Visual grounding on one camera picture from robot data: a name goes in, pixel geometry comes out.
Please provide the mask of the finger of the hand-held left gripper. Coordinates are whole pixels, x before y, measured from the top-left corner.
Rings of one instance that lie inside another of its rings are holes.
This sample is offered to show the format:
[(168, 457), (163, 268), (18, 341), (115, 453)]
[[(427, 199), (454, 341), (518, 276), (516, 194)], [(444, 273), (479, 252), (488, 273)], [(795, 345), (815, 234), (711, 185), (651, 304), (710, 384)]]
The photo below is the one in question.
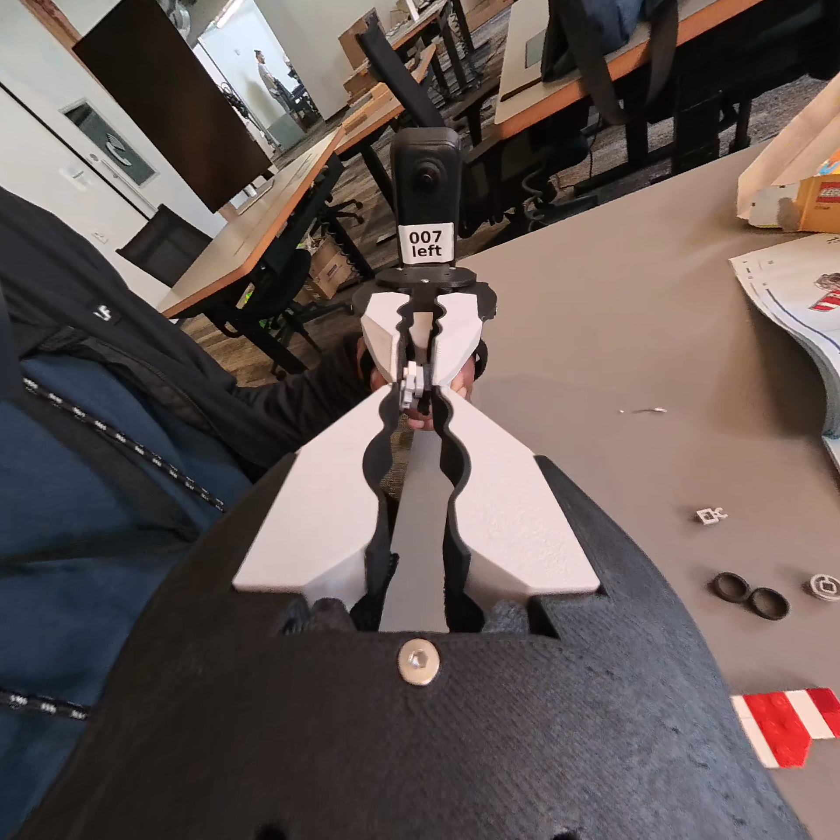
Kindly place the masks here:
[(476, 294), (445, 294), (435, 303), (443, 310), (418, 313), (418, 363), (426, 389), (450, 385), (480, 341), (482, 320)]
[(364, 341), (375, 368), (386, 383), (403, 382), (405, 363), (401, 361), (403, 336), (400, 310), (410, 297), (396, 291), (375, 291), (360, 316)]

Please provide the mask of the person in dark jacket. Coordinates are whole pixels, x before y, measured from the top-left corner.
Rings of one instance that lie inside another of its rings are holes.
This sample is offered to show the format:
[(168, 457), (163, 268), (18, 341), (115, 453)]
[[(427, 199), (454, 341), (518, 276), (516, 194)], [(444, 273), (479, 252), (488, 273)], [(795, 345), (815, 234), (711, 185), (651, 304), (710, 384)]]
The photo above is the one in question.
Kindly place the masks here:
[[(2, 190), (2, 288), (18, 362), (39, 354), (93, 361), (180, 418), (212, 435), (251, 480), (254, 470), (221, 437), (239, 419), (237, 385), (203, 349), (135, 295), (117, 270), (83, 237), (24, 198)], [(139, 456), (96, 434), (24, 386), (9, 402), (87, 459), (140, 514), (128, 535), (66, 542), (62, 549), (2, 557), (3, 563), (112, 557), (182, 550), (222, 512)]]

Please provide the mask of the white door with window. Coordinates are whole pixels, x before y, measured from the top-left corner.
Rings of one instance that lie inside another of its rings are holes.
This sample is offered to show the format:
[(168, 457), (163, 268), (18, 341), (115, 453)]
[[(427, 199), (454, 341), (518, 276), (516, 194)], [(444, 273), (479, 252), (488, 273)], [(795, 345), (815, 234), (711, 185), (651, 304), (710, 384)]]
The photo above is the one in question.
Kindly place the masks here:
[(42, 92), (2, 78), (2, 187), (58, 216), (152, 305), (169, 289), (118, 255), (159, 205), (214, 236), (224, 226), (144, 137), (111, 114), (103, 120), (120, 160), (100, 148), (66, 115), (84, 98), (57, 105)]

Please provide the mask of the Lego box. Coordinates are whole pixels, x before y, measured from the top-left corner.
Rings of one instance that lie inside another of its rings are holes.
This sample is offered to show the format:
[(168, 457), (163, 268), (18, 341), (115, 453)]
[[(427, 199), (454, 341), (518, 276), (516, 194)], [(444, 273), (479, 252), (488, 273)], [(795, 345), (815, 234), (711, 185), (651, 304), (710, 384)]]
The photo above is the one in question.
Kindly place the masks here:
[(800, 182), (839, 149), (839, 76), (790, 121), (738, 179), (738, 217), (756, 228), (795, 230)]

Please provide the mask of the small light grey brick piece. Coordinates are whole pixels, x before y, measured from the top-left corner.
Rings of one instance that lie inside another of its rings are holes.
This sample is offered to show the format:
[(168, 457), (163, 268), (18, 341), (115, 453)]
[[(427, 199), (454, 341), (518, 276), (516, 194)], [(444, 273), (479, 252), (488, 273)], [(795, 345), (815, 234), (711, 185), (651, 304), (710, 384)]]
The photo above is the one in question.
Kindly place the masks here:
[(426, 415), (429, 407), (428, 383), (431, 364), (409, 360), (403, 366), (400, 378), (399, 407), (403, 413)]

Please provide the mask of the red white brick assembly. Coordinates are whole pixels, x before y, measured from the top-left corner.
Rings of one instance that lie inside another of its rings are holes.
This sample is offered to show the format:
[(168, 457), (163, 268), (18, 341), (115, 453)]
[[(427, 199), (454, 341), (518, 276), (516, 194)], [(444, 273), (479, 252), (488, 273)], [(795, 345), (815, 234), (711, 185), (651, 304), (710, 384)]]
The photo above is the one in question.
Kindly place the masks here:
[(768, 770), (801, 769), (815, 741), (839, 736), (839, 701), (829, 688), (733, 695), (730, 701)]

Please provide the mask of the building instruction booklet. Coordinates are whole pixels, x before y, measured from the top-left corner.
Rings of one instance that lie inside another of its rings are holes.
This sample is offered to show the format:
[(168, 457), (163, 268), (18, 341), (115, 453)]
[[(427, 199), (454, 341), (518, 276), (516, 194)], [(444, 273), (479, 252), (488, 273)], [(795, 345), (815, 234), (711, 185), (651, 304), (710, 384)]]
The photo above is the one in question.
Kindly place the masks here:
[(839, 466), (839, 235), (810, 234), (729, 260), (752, 303), (811, 356), (826, 392), (822, 440)]

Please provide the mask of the dark backpack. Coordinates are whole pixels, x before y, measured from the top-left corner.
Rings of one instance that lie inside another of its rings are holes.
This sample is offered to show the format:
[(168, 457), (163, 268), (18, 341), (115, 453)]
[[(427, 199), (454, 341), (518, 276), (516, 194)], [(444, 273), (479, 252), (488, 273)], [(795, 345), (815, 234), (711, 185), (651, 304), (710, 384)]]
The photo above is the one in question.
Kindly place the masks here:
[[(650, 78), (643, 104), (631, 110), (619, 104), (606, 55), (623, 47), (639, 22), (650, 27)], [(541, 81), (557, 81), (577, 69), (601, 117), (611, 125), (628, 124), (665, 88), (676, 53), (678, 26), (677, 1), (550, 1)]]

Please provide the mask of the yellow cardboard box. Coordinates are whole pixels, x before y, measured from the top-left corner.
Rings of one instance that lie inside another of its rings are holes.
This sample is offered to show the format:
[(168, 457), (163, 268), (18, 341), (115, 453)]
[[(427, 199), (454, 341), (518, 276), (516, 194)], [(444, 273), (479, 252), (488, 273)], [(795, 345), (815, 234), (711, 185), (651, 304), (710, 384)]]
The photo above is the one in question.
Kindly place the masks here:
[(794, 206), (799, 214), (794, 230), (839, 234), (839, 149), (800, 182)]

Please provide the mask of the wooden edged office table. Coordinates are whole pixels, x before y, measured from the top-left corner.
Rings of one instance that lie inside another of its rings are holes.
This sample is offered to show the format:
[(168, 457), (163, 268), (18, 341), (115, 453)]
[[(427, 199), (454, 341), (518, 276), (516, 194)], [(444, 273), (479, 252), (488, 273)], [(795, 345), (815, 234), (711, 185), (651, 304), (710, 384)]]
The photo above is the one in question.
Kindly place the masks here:
[(231, 327), (246, 337), (286, 373), (305, 371), (306, 365), (264, 330), (257, 318), (249, 322), (238, 306), (238, 298), (224, 290), (249, 278), (344, 135), (344, 128), (339, 126), (285, 166), (267, 192), (226, 223), (156, 305), (156, 310), (168, 319), (202, 313), (218, 329)]
[[(731, 20), (740, 20), (754, 8), (766, 14), (770, 2), (680, 2), (676, 44), (682, 47), (707, 32), (722, 34)], [(527, 65), (529, 45), (542, 40), (548, 22), (548, 2), (519, 1), (511, 6), (499, 96), (490, 132), (493, 140), (509, 140), (586, 97), (577, 70), (560, 80), (543, 82), (539, 61)]]
[(394, 203), (392, 179), (373, 145), (403, 112), (393, 91), (384, 82), (378, 83), (371, 91), (371, 99), (342, 122), (343, 134), (335, 150), (342, 163), (361, 156), (390, 208)]

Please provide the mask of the brown cardboard box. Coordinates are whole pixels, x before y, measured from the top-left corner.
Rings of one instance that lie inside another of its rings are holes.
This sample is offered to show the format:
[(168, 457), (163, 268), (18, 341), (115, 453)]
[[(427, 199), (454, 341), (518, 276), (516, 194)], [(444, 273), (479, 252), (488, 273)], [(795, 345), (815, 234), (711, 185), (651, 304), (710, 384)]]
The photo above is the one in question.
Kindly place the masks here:
[(305, 302), (332, 300), (341, 286), (353, 275), (354, 267), (349, 257), (330, 237), (324, 237), (311, 252), (308, 279), (302, 290), (303, 300)]
[(366, 32), (372, 25), (376, 25), (378, 29), (381, 30), (385, 40), (388, 41), (384, 26), (375, 8), (370, 9), (361, 18), (355, 21), (339, 37), (339, 43), (351, 64), (353, 73), (359, 71), (367, 61), (366, 54), (360, 46), (358, 37)]

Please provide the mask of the person's left forearm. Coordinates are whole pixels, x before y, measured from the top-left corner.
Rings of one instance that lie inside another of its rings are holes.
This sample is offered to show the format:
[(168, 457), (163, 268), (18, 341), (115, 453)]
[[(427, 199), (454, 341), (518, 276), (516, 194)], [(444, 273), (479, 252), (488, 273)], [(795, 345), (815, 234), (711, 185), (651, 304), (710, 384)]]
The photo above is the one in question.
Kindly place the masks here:
[(297, 452), (372, 394), (373, 363), (361, 332), (351, 332), (312, 370), (259, 387), (236, 386), (239, 419), (223, 424), (224, 443), (254, 470)]

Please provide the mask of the black office chair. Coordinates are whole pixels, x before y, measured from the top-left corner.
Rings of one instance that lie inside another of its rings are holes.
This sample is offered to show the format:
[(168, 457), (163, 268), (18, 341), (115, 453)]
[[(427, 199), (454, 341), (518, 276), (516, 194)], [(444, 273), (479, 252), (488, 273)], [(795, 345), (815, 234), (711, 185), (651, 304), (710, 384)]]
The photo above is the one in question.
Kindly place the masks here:
[(115, 252), (173, 288), (212, 240), (204, 231), (161, 204), (147, 224)]

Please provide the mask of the grey desk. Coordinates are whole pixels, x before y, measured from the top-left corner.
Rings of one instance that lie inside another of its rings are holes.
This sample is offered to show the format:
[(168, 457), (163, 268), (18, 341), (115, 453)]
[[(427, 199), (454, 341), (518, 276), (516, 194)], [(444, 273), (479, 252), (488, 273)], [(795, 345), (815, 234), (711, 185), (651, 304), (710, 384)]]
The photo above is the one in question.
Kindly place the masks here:
[(627, 531), (657, 571), (620, 552), (535, 651), (447, 644), (443, 687), (395, 706), (387, 838), (838, 838), (838, 740), (766, 770), (729, 699), (838, 692), (838, 605), (803, 589), (838, 572), (823, 386), (728, 263), (785, 241), (735, 219), (757, 155), (468, 259), (500, 303), (478, 406), (617, 520), (585, 520), (598, 560)]

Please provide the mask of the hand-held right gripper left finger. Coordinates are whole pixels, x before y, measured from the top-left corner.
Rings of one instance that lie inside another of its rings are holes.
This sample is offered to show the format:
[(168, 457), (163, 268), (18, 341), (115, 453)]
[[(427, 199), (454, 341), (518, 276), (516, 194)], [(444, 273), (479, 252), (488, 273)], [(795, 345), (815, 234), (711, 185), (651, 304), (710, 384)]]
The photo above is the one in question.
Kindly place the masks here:
[(283, 461), (288, 471), (233, 579), (239, 592), (332, 598), (376, 631), (397, 560), (381, 483), (400, 416), (384, 385)]

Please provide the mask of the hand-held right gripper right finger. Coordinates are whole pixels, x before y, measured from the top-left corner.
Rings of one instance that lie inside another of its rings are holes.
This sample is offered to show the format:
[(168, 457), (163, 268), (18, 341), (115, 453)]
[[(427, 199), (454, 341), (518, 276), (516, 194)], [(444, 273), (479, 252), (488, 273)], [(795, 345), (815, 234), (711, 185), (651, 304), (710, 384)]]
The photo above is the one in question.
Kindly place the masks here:
[(443, 537), (444, 614), (478, 632), (496, 604), (601, 587), (536, 456), (450, 387), (433, 396), (440, 468), (452, 486)]

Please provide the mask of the black white patterned drawstring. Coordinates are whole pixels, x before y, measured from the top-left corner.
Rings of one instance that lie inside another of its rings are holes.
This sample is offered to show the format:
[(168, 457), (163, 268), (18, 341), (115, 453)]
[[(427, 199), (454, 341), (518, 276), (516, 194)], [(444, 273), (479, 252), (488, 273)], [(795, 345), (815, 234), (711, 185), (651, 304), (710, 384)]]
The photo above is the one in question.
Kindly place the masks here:
[(73, 417), (79, 424), (85, 425), (93, 430), (96, 434), (108, 439), (112, 443), (117, 444), (118, 447), (131, 452), (133, 455), (139, 456), (143, 461), (151, 464), (159, 471), (165, 473), (174, 482), (183, 487), (194, 496), (201, 498), (206, 504), (215, 508), (216, 510), (225, 513), (228, 509), (227, 505), (216, 497), (212, 492), (204, 488), (194, 478), (187, 475), (185, 472), (178, 469), (174, 464), (167, 461), (165, 458), (155, 453), (152, 449), (139, 444), (136, 440), (126, 435), (116, 427), (103, 422), (99, 417), (91, 414), (74, 402), (58, 395), (49, 388), (43, 386), (36, 380), (33, 380), (26, 374), (22, 374), (22, 381), (25, 390), (42, 401), (50, 404), (55, 409), (62, 411), (69, 417)]

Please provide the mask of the black wall screen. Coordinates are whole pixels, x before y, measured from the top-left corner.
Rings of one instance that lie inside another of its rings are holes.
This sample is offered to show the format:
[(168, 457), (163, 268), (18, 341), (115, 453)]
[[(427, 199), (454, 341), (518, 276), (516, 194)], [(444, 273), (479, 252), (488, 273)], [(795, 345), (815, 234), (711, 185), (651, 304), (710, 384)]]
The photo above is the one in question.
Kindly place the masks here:
[(73, 51), (208, 210), (270, 178), (270, 158), (157, 2), (117, 3)]

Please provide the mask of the person's left hand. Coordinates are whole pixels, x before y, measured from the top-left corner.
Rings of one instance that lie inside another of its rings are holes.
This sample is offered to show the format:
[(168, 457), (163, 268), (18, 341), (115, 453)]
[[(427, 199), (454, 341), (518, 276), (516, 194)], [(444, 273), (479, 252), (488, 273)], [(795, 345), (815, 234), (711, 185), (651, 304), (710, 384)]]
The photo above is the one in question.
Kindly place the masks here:
[[(372, 361), (364, 337), (358, 339), (356, 357), (358, 372), (362, 381), (370, 387), (372, 392), (382, 388), (385, 385), (385, 379)], [(451, 390), (469, 403), (472, 402), (475, 387), (476, 361), (476, 355), (471, 355), (450, 383)], [(434, 429), (434, 416), (431, 408), (426, 411), (412, 408), (406, 410), (403, 414), (407, 419), (408, 426), (413, 430), (432, 431)]]

